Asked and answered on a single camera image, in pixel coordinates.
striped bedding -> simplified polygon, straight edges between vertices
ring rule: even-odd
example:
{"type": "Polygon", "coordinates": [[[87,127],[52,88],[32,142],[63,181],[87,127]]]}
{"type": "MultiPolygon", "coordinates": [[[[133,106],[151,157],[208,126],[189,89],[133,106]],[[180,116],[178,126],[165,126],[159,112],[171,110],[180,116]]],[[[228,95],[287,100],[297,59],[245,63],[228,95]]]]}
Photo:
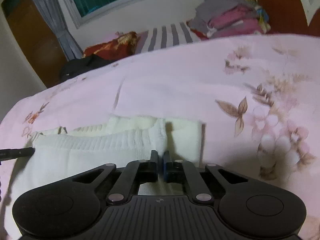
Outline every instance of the striped bedding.
{"type": "Polygon", "coordinates": [[[140,34],[135,54],[200,41],[183,23],[161,26],[140,34]]]}

white garment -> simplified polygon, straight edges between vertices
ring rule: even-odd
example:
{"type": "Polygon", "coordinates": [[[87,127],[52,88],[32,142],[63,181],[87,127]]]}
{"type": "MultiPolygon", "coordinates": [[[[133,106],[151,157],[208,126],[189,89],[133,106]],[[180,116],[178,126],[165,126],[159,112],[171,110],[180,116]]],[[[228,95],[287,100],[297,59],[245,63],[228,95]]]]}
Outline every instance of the white garment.
{"type": "MultiPolygon", "coordinates": [[[[36,151],[29,160],[18,159],[12,175],[11,202],[6,207],[4,217],[9,236],[13,239],[21,236],[12,217],[12,206],[24,192],[105,163],[124,167],[130,161],[149,159],[151,150],[156,150],[161,156],[167,146],[166,127],[172,150],[180,152],[189,149],[190,155],[186,159],[198,163],[201,124],[183,119],[166,122],[153,117],[112,116],[106,124],[81,127],[69,133],[63,127],[33,133],[26,147],[32,146],[36,151]]],[[[158,183],[145,183],[139,189],[139,195],[181,193],[181,185],[166,184],[161,180],[158,183]]]]}

window sill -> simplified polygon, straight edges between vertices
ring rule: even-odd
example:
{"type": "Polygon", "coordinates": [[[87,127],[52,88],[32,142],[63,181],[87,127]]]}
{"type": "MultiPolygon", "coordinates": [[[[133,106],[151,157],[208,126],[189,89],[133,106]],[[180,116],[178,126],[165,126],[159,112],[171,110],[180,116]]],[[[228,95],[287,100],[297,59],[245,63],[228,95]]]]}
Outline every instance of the window sill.
{"type": "Polygon", "coordinates": [[[82,25],[85,25],[93,20],[99,19],[100,17],[103,17],[107,14],[109,14],[112,11],[118,10],[120,8],[123,8],[125,6],[128,6],[130,4],[140,2],[143,0],[117,0],[114,1],[108,5],[105,5],[94,12],[81,17],[78,10],[75,7],[75,4],[71,2],[70,0],[64,0],[65,5],[67,6],[68,12],[73,20],[73,23],[77,29],[79,29],[82,25]]]}

pink blanket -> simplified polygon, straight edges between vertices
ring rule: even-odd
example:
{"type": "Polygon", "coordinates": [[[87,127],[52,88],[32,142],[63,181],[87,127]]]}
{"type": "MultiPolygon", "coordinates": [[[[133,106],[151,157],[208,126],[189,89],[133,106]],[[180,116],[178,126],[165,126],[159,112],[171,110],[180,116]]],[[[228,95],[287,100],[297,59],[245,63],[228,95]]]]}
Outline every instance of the pink blanket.
{"type": "MultiPolygon", "coordinates": [[[[252,35],[125,58],[19,101],[0,125],[0,147],[23,147],[32,131],[99,124],[110,113],[201,120],[202,162],[292,191],[308,210],[300,236],[318,239],[319,51],[318,38],[252,35]]],[[[1,204],[10,201],[13,163],[0,167],[1,204]]]]}

headboard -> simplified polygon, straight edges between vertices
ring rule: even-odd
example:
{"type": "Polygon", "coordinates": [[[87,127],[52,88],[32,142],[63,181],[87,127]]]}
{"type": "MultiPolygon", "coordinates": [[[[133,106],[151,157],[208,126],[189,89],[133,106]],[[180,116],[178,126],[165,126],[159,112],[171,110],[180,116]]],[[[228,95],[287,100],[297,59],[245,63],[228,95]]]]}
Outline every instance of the headboard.
{"type": "Polygon", "coordinates": [[[304,8],[301,0],[257,0],[257,2],[263,6],[269,15],[272,32],[320,37],[319,7],[316,9],[315,6],[313,8],[304,8]]]}

